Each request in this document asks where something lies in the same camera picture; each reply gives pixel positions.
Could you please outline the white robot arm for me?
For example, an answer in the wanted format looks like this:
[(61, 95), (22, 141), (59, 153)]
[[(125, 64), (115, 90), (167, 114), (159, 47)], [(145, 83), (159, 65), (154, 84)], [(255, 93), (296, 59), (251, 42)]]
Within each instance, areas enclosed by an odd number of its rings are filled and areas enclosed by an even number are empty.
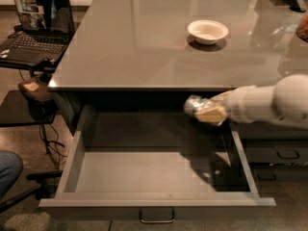
[(308, 76), (291, 75), (275, 86), (245, 86), (202, 101), (194, 112), (201, 122), (267, 122), (308, 127)]

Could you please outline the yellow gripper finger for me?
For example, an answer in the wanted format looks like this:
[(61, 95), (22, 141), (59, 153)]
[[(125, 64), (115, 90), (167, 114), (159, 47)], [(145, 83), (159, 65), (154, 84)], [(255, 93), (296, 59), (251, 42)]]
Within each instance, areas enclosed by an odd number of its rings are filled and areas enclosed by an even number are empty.
[(225, 92), (222, 92), (218, 95), (211, 97), (211, 99), (214, 100), (214, 101), (222, 101), (222, 100), (224, 100), (225, 97), (227, 97), (232, 92), (233, 92), (232, 90), (225, 91)]
[(222, 105), (214, 104), (202, 106), (194, 113), (194, 116), (203, 123), (222, 124), (227, 119), (228, 113)]

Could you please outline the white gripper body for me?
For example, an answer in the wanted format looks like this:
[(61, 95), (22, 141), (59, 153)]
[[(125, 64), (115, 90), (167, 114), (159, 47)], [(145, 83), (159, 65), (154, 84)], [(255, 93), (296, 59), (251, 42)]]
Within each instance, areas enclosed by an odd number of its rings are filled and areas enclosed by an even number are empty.
[(248, 115), (246, 97), (255, 89), (255, 86), (240, 87), (232, 90), (224, 99), (229, 118), (238, 123), (251, 123), (254, 119)]

